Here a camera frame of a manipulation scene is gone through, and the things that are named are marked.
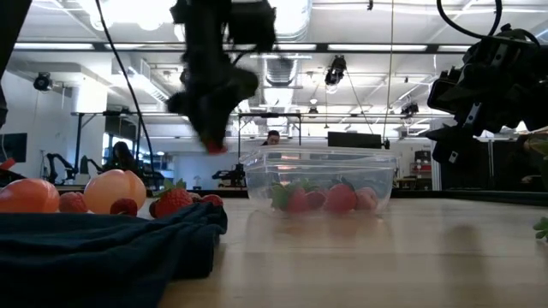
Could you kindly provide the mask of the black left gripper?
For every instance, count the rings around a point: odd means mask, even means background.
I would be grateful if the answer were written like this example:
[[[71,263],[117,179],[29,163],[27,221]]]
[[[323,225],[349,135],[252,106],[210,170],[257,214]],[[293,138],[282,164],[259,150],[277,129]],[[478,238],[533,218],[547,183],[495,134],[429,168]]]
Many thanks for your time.
[[[209,132],[200,107],[211,105],[216,98],[238,104],[258,87],[255,77],[238,80],[236,61],[223,45],[245,45],[237,59],[249,53],[272,52],[277,41],[276,9],[267,1],[178,0],[170,13],[176,25],[184,26],[186,50],[181,57],[184,90],[168,99],[168,111],[190,116],[206,150],[223,150],[230,110],[214,110]]]

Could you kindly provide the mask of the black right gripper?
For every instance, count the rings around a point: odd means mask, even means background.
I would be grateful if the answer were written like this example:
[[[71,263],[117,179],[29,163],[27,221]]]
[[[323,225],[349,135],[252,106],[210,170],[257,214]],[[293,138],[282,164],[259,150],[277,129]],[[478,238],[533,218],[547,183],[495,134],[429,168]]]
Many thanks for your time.
[[[547,126],[547,46],[533,34],[503,27],[468,48],[462,60],[463,72],[461,68],[444,70],[432,83],[429,108],[461,113],[458,84],[479,100],[482,130],[498,133],[520,122],[529,131]],[[461,127],[442,127],[426,137],[436,143],[432,158],[438,163],[469,165],[480,148],[480,142]]]

